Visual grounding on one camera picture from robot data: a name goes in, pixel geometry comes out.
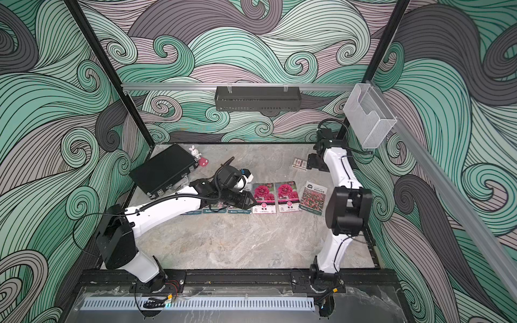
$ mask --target clear plastic holder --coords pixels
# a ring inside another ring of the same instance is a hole
[[[363,149],[377,148],[397,122],[381,90],[358,83],[343,112]]]

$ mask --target marble floor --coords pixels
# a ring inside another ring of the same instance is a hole
[[[168,145],[157,145],[153,156]],[[182,145],[186,150],[191,145]],[[248,168],[253,182],[294,180],[301,196],[306,181],[329,188],[329,173],[303,171],[291,165],[295,157],[307,159],[313,145],[229,144],[197,145],[206,167],[198,167],[189,180],[207,178],[221,163],[235,157],[232,166]],[[136,189],[130,206],[150,202]],[[325,218],[306,211],[275,214],[206,213],[181,215],[149,230],[136,240],[138,248],[155,255],[164,268],[308,268],[321,250],[327,233]],[[364,238],[353,241],[341,263],[342,268],[373,268]]]

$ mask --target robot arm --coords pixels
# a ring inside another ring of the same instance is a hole
[[[257,205],[253,195],[244,191],[253,179],[249,170],[237,170],[228,161],[217,170],[214,179],[198,179],[173,195],[148,204],[123,210],[120,205],[107,210],[95,233],[97,246],[107,269],[125,269],[151,291],[163,288],[166,275],[156,258],[138,250],[135,238],[152,227],[210,202],[221,201],[241,209]]]
[[[362,187],[348,161],[347,153],[351,149],[346,142],[334,139],[330,129],[318,129],[316,135],[316,154],[309,155],[309,164],[330,172],[335,187],[325,210],[327,238],[311,266],[313,282],[335,279],[334,274],[339,272],[352,237],[359,235],[368,224],[372,204],[371,191]]]

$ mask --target seed packet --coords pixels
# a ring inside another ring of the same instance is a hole
[[[303,188],[300,209],[317,214],[319,216],[322,215],[326,194],[326,187],[308,181]]]
[[[253,184],[253,197],[258,205],[253,207],[253,213],[276,213],[273,183]]]
[[[280,212],[293,212],[300,210],[300,198],[296,191],[296,183],[280,182],[275,183],[278,195],[278,210]]]
[[[243,209],[238,209],[235,206],[229,205],[228,206],[228,213],[251,214],[251,209],[243,210]]]
[[[300,159],[300,158],[295,158],[293,161],[293,167],[306,171],[307,170],[307,161]]]
[[[183,214],[201,214],[202,212],[203,212],[202,210],[193,210],[193,211],[185,212]]]
[[[217,211],[219,209],[222,209],[222,210],[220,210],[219,212],[214,212],[214,211],[210,210],[210,207],[205,206],[203,208],[203,213],[226,213],[226,207],[222,202],[217,202],[217,204],[212,204],[211,207],[212,207],[212,210],[214,210],[214,211]]]

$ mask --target white vent strip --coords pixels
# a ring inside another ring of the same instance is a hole
[[[137,297],[139,307],[147,311],[315,311],[314,300],[307,297],[203,297],[166,304],[165,308],[145,309],[149,297]],[[82,311],[137,310],[133,297],[87,297]]]

